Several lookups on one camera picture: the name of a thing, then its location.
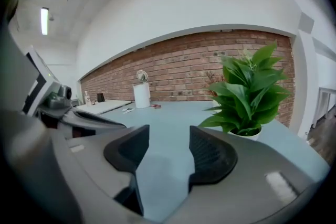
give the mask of white desk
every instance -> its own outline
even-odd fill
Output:
[[[320,89],[319,89],[319,97],[318,97],[318,100],[317,100],[317,106],[316,106],[316,110],[315,110],[313,128],[316,127],[316,123],[317,123],[317,120],[318,120],[318,117],[319,117],[319,111],[320,111],[320,107],[321,107],[321,101],[322,101],[323,93],[326,93],[328,95],[326,112],[324,114],[324,117],[326,118],[327,115],[328,115],[330,95],[331,94],[336,94],[336,83],[320,87]]]
[[[79,105],[76,108],[90,112],[93,114],[103,114],[105,112],[108,112],[110,110],[119,108],[123,105],[127,105],[129,103],[132,103],[132,101],[125,101],[125,100],[105,100],[105,102],[96,103],[93,105]]]

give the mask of desk surface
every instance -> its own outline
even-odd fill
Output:
[[[105,102],[96,103],[93,105],[84,104],[77,106],[76,108],[93,114],[102,114],[110,110],[119,108],[123,105],[129,104],[131,102],[132,101],[125,101],[125,100],[105,100]]]
[[[137,180],[144,216],[162,222],[188,196],[188,178],[194,172],[189,126],[197,126],[210,116],[211,111],[203,110],[210,108],[212,102],[155,103],[162,108],[122,114],[123,108],[135,108],[135,104],[129,104],[102,116],[127,127],[150,125],[150,146],[138,167]],[[329,171],[328,164],[313,148],[276,120],[263,127],[259,141],[277,150],[315,182]]]

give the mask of white flower pot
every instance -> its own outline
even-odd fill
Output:
[[[262,129],[260,130],[259,133],[255,134],[255,135],[252,135],[252,136],[242,136],[242,135],[234,134],[232,132],[227,132],[227,133],[231,134],[231,135],[239,136],[239,137],[242,137],[242,138],[250,139],[250,140],[253,140],[253,141],[257,141],[261,131],[262,131]]]
[[[215,108],[216,106],[221,106],[220,104],[218,104],[217,101],[212,100],[212,107]]]

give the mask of black object on desk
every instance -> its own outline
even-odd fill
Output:
[[[98,103],[105,102],[104,94],[97,93],[97,101],[98,101]]]
[[[189,192],[194,185],[220,182],[238,161],[237,152],[230,144],[196,126],[190,126],[189,149],[195,161],[195,173],[189,177]]]
[[[135,171],[149,147],[149,125],[144,125],[128,135],[112,141],[104,148],[105,159],[118,171],[131,173],[131,183],[122,189],[114,200],[143,216]]]

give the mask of small bottle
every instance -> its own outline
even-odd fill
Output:
[[[88,91],[85,91],[84,98],[85,98],[85,104],[91,105],[91,99],[90,99],[90,96],[88,95]]]

